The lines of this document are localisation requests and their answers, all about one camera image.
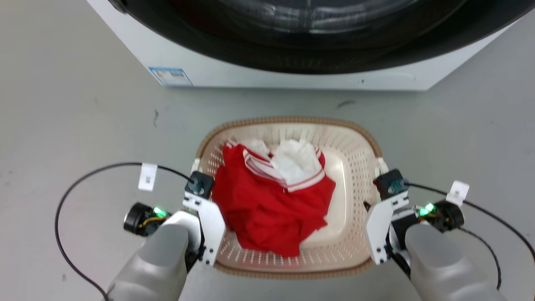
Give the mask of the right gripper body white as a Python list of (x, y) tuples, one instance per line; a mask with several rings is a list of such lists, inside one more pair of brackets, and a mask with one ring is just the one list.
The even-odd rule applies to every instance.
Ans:
[(369, 255), (376, 265), (387, 261), (385, 244), (394, 212), (409, 204), (407, 194), (398, 194), (371, 206), (365, 219), (365, 238)]

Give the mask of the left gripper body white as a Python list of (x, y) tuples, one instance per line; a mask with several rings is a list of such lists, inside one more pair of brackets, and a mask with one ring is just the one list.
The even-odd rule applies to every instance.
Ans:
[(201, 255), (203, 263), (213, 266), (216, 263), (226, 224), (215, 202), (195, 195), (186, 195), (183, 200), (185, 208), (196, 211), (197, 229), (190, 231), (191, 248)]

